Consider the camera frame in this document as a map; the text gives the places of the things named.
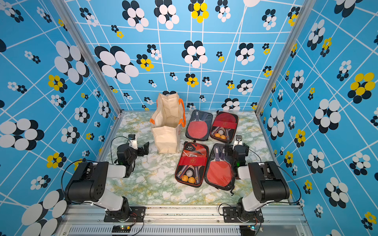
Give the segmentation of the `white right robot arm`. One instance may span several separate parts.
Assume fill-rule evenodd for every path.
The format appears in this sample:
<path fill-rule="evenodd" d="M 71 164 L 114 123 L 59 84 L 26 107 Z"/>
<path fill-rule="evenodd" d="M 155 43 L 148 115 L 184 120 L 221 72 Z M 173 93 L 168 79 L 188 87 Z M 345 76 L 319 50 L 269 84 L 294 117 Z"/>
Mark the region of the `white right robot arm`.
<path fill-rule="evenodd" d="M 290 198 L 289 186 L 279 166 L 273 161 L 246 162 L 250 149 L 245 144 L 234 144 L 233 172 L 237 179 L 250 180 L 253 191 L 239 199 L 236 211 L 241 222 L 263 221 L 261 208 Z"/>

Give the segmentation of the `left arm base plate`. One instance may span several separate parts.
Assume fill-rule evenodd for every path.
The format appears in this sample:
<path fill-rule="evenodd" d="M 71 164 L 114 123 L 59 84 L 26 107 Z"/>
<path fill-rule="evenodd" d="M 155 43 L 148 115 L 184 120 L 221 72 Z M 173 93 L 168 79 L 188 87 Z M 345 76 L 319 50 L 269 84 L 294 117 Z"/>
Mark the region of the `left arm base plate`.
<path fill-rule="evenodd" d="M 128 210 L 106 211 L 104 222 L 123 223 L 123 222 L 143 222 L 146 213 L 145 206 L 131 206 Z"/>

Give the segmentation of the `ping pong set case three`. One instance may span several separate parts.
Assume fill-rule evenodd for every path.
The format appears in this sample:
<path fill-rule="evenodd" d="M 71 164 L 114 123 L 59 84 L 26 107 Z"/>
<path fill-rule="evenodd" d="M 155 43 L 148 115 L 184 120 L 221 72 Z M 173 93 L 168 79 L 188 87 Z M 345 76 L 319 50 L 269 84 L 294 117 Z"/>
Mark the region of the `ping pong set case three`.
<path fill-rule="evenodd" d="M 199 143 L 185 142 L 174 174 L 175 180 L 191 187 L 201 187 L 208 158 L 208 146 Z"/>

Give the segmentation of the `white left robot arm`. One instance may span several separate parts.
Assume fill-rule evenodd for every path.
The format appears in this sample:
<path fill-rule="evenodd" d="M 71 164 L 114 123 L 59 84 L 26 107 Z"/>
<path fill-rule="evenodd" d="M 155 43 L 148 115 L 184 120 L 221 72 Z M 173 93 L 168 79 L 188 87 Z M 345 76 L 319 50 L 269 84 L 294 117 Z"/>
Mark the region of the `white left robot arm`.
<path fill-rule="evenodd" d="M 118 159 L 114 164 L 107 161 L 82 161 L 68 182 L 65 199 L 74 204 L 90 203 L 105 209 L 106 222 L 140 222 L 145 207 L 131 208 L 124 196 L 116 195 L 106 188 L 107 179 L 130 177 L 135 169 L 136 159 L 149 154 L 149 142 L 134 148 L 131 141 L 117 148 Z"/>

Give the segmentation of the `ping pong set case one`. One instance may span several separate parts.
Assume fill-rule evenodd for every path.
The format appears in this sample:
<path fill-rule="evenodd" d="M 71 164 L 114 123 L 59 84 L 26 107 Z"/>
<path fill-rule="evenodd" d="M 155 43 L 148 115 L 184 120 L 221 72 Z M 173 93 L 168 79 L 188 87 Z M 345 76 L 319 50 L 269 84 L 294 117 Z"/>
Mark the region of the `ping pong set case one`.
<path fill-rule="evenodd" d="M 195 141 L 207 141 L 210 136 L 212 120 L 211 113 L 194 110 L 187 126 L 186 137 Z"/>

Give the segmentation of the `ping pong set case two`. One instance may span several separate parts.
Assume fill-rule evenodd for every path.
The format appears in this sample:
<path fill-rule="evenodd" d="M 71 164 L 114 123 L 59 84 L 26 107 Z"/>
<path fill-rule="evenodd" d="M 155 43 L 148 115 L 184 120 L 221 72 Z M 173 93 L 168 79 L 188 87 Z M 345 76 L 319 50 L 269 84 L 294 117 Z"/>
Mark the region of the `ping pong set case two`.
<path fill-rule="evenodd" d="M 210 137 L 223 143 L 230 143 L 236 134 L 238 122 L 239 118 L 235 114 L 217 113 L 210 130 Z"/>

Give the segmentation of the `beige canvas tote bag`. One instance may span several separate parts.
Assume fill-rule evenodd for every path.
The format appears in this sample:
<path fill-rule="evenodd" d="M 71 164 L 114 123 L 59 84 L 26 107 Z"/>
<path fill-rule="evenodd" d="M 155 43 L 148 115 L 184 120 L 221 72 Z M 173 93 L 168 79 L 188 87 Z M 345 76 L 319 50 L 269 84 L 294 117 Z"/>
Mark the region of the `beige canvas tote bag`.
<path fill-rule="evenodd" d="M 159 94 L 157 109 L 150 118 L 159 153 L 178 153 L 181 129 L 186 127 L 184 101 L 178 94 Z"/>

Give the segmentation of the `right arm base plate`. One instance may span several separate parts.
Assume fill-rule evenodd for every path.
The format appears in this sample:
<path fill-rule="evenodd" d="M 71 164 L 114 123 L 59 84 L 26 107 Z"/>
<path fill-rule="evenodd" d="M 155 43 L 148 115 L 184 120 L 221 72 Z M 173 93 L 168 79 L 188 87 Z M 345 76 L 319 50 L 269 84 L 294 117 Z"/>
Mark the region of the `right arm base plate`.
<path fill-rule="evenodd" d="M 245 211 L 237 207 L 223 207 L 221 216 L 225 223 L 263 223 L 262 211 Z"/>

